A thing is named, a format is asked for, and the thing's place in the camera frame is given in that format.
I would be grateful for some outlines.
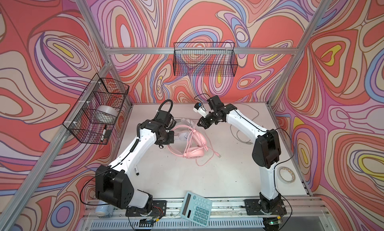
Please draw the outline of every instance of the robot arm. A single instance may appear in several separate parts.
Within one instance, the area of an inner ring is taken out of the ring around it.
[[[168,112],[161,110],[166,102],[171,103]],[[174,132],[170,131],[175,122],[170,114],[172,101],[164,101],[152,120],[146,120],[137,126],[137,136],[114,161],[108,166],[99,166],[96,171],[96,198],[118,208],[137,207],[141,214],[152,210],[152,195],[134,189],[129,176],[134,167],[153,144],[167,145],[174,142]]]
[[[224,105],[217,95],[208,99],[207,102],[213,112],[207,113],[200,103],[197,103],[194,107],[194,111],[203,116],[199,119],[198,126],[207,129],[213,123],[227,122],[238,128],[248,138],[254,140],[252,158],[260,166],[260,205],[264,212],[269,213],[281,199],[275,188],[274,181],[274,167],[281,154],[277,131],[267,130],[257,125],[245,117],[234,105]]]

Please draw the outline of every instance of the wire basket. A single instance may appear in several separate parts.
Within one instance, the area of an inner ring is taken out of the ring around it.
[[[175,76],[235,76],[237,58],[234,42],[176,42]]]
[[[97,83],[80,111],[73,120],[64,121],[63,125],[81,143],[105,145],[127,98],[129,86],[113,78],[97,77]],[[99,110],[101,106],[108,106],[108,113]]]

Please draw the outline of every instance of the colorful swirl pattern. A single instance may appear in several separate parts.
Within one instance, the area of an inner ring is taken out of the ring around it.
[[[112,47],[229,40],[238,47],[296,47],[319,2],[87,0]],[[344,230],[383,227],[383,6],[384,0],[334,0],[273,106],[306,181]],[[111,58],[131,86],[131,101],[191,102],[199,93],[266,101],[290,56],[238,55],[233,78],[174,77],[172,55]],[[0,211],[102,65],[74,0],[0,0]],[[73,137],[65,143],[15,230],[76,229],[85,212],[80,190],[110,161],[126,112],[108,145]],[[94,198],[93,182],[82,198]]]
[[[180,41],[295,47],[319,1],[87,0],[106,45],[112,47],[173,47]],[[281,54],[238,55],[235,78],[196,78],[159,75],[164,67],[172,66],[172,55],[112,56],[123,81],[131,85],[130,99],[136,103],[167,98],[188,102],[201,92],[217,94],[223,101],[266,101],[288,58]],[[257,83],[251,76],[238,79],[255,70],[260,71]]]
[[[103,64],[74,0],[0,0],[0,212]],[[108,145],[69,137],[14,230],[76,228],[81,187],[110,161],[126,114],[124,107]],[[83,196],[90,198],[94,183]]]
[[[384,230],[384,0],[333,0],[273,103],[341,230]]]

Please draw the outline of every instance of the vent grille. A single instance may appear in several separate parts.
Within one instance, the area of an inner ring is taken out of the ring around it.
[[[133,228],[148,229],[139,227],[139,220],[131,220]],[[180,229],[180,228],[204,228],[186,219],[161,219],[156,222],[152,229]],[[207,228],[263,228],[263,218],[211,218]],[[127,219],[94,220],[91,230],[126,230],[131,228]]]

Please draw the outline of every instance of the aluminum frame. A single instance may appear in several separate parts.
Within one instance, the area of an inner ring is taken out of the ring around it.
[[[305,49],[306,44],[308,43],[310,37],[313,35],[319,21],[323,17],[326,9],[332,0],[321,0],[318,8],[315,11],[314,16],[312,17],[308,27],[304,31],[304,34],[299,42],[298,47],[296,48],[235,48],[236,54],[292,54],[293,56],[290,58],[290,61],[287,63],[287,67],[285,68],[282,76],[278,80],[277,84],[274,87],[274,90],[268,99],[267,103],[271,103],[277,98],[280,90],[285,86],[286,81],[293,71],[295,63],[297,63],[300,55]],[[107,48],[103,39],[101,38],[100,32],[96,26],[96,23],[93,19],[93,16],[90,12],[88,4],[86,0],[75,0],[77,6],[81,14],[84,17],[84,20],[93,36],[98,49],[105,60],[105,64],[99,72],[101,77],[105,77],[109,71],[111,70],[111,74],[113,78],[117,80],[121,80],[116,68],[112,65],[112,60],[109,55],[113,54],[172,54],[173,48]],[[83,95],[81,100],[85,100],[88,95],[86,92]],[[74,108],[72,114],[76,114],[80,109],[81,105],[77,104]],[[19,215],[22,213],[23,209],[27,205],[29,199],[32,194],[35,192],[36,188],[40,184],[47,170],[51,166],[55,157],[59,153],[60,149],[64,145],[65,141],[69,137],[70,133],[65,127],[61,127],[59,132],[55,135],[55,137],[50,142],[49,146],[46,148],[42,156],[37,161],[36,165],[29,172],[26,179],[23,181],[20,188],[17,190],[15,195],[7,204],[6,208],[3,210],[0,216],[0,230],[8,231],[11,230],[14,223],[18,219]]]
[[[284,88],[288,77],[294,70],[294,67],[296,63],[299,61],[301,54],[303,53],[305,46],[308,44],[310,38],[312,37],[314,31],[316,30],[316,27],[319,25],[319,22],[321,21],[322,17],[324,16],[325,12],[327,11],[329,5],[331,4],[332,0],[321,0],[319,3],[319,6],[314,12],[314,15],[312,19],[310,20],[308,27],[305,29],[303,36],[301,37],[298,45],[298,51],[294,56],[291,56],[290,60],[287,63],[287,66],[285,67],[281,77],[278,79],[275,87],[273,88],[273,91],[271,95],[269,96],[268,103],[273,103],[277,97],[279,96],[281,90]]]
[[[269,114],[271,115],[272,120],[273,120],[273,122],[275,123],[276,128],[278,128],[278,127],[279,127],[279,123],[278,123],[278,121],[277,121],[276,115],[274,114],[274,112],[272,111],[271,106],[270,106],[268,103],[266,103],[266,108],[268,109]],[[285,138],[285,132],[281,131],[281,129],[278,129],[277,132],[280,134],[280,137],[282,137],[282,139],[283,139],[283,143],[284,143],[284,145],[285,145],[285,148],[286,148],[287,150],[290,150],[290,149],[291,149],[291,141],[290,141],[290,140],[287,140],[287,139]],[[296,159],[292,158],[291,160],[292,160],[293,166],[295,167],[297,173],[298,173],[299,176],[300,176],[299,178],[300,178],[301,182],[304,184],[305,189],[307,190],[308,195],[309,195],[309,196],[313,196],[312,190],[311,190],[311,188],[309,187],[308,183],[305,181],[303,172],[300,170],[300,168],[299,168],[299,164],[296,162]]]
[[[96,45],[101,53],[101,55],[104,58],[104,61],[107,63],[112,63],[111,57],[107,54],[105,43],[100,35],[99,29],[97,28],[97,25],[92,17],[91,10],[88,7],[88,4],[86,0],[74,0],[76,2],[76,5],[79,7],[80,13],[82,14],[84,21],[86,25],[89,28],[89,31],[91,32],[91,35],[93,39],[96,42]],[[121,77],[118,74],[115,65],[113,65],[113,68],[111,69],[111,75],[114,79],[120,80]]]
[[[241,208],[240,205],[244,205],[244,199],[258,199],[258,196],[250,196],[250,197],[222,197],[222,198],[209,198],[212,200],[212,211],[211,211],[211,219],[215,218],[237,218],[239,221],[242,218],[249,217],[276,217],[276,215],[247,215],[247,211],[244,208]],[[325,207],[324,201],[319,196],[287,196],[286,197],[291,206],[292,206],[292,217],[324,217],[325,219],[332,218],[332,214]],[[163,217],[164,220],[174,220],[180,218],[181,206],[184,198],[165,198],[162,200],[167,201],[167,211],[166,216]],[[97,204],[98,200],[91,200],[91,204]],[[286,206],[287,215],[289,216],[291,213],[290,205],[286,200],[284,200],[284,205]],[[123,209],[115,209],[112,216],[110,218],[99,219],[94,213],[95,207],[88,206],[84,217],[81,219],[79,223],[78,230],[79,231],[89,231],[91,230],[91,225],[94,220],[126,220],[125,210]],[[131,218],[131,221],[141,219],[142,217]]]
[[[296,54],[298,48],[276,48],[276,47],[266,47],[266,48],[234,48],[233,51],[235,54]],[[173,54],[174,48],[114,48],[107,47],[106,52],[109,55],[116,54]]]
[[[110,67],[110,63],[105,63],[99,71],[100,77],[106,76]],[[98,77],[90,82],[88,88],[84,91],[84,94],[81,96],[79,102],[76,103],[72,112],[67,117],[67,120],[74,119],[83,105],[82,102],[86,101],[89,94],[92,92],[94,86],[97,83],[97,79]],[[36,191],[36,188],[39,186],[40,182],[43,180],[46,172],[51,167],[55,157],[60,152],[70,134],[71,133],[63,125],[60,127],[55,137],[51,140],[48,147],[37,160],[37,163],[29,172],[20,188],[16,191],[15,195],[13,195],[12,199],[8,202],[7,206],[0,215],[0,230],[12,230],[16,220],[23,212],[23,209],[26,207],[28,201]]]

